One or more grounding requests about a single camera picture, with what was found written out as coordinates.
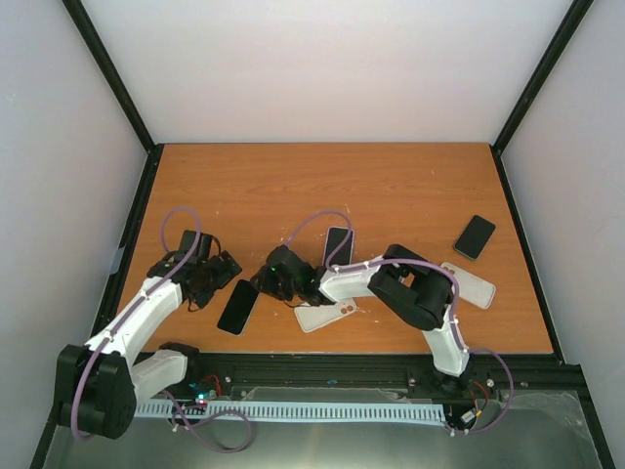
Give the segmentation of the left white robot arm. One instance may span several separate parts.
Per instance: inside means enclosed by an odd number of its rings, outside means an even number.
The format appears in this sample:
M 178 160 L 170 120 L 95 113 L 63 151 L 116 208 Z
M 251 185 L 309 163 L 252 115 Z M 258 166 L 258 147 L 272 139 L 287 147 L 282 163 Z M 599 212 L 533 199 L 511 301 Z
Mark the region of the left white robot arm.
M 242 271 L 224 249 L 210 252 L 217 240 L 184 231 L 146 274 L 127 306 L 84 345 L 67 345 L 57 360 L 54 399 L 58 421 L 78 441 L 94 436 L 117 439 L 130 426 L 138 406 L 175 386 L 196 391 L 203 369 L 197 348 L 163 344 L 149 358 L 139 354 L 156 329 L 183 304 L 205 308 L 215 293 Z

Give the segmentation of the clear white phone case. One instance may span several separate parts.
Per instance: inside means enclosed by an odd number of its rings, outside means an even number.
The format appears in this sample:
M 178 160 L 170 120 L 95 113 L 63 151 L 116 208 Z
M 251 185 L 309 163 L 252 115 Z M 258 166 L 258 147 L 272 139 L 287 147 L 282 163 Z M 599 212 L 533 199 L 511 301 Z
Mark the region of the clear white phone case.
M 312 306 L 303 303 L 294 308 L 298 324 L 305 333 L 321 329 L 333 322 L 346 318 L 357 310 L 353 299 L 333 305 Z

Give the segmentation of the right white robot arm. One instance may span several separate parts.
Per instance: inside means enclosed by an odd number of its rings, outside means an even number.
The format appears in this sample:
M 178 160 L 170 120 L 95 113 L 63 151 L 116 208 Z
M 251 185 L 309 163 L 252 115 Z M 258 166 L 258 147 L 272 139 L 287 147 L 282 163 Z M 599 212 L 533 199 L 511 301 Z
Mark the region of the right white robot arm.
M 269 254 L 251 284 L 279 301 L 299 298 L 310 307 L 375 297 L 423 332 L 438 372 L 458 378 L 468 366 L 469 347 L 455 318 L 458 280 L 402 245 L 392 244 L 383 255 L 360 263 L 315 268 L 282 244 Z

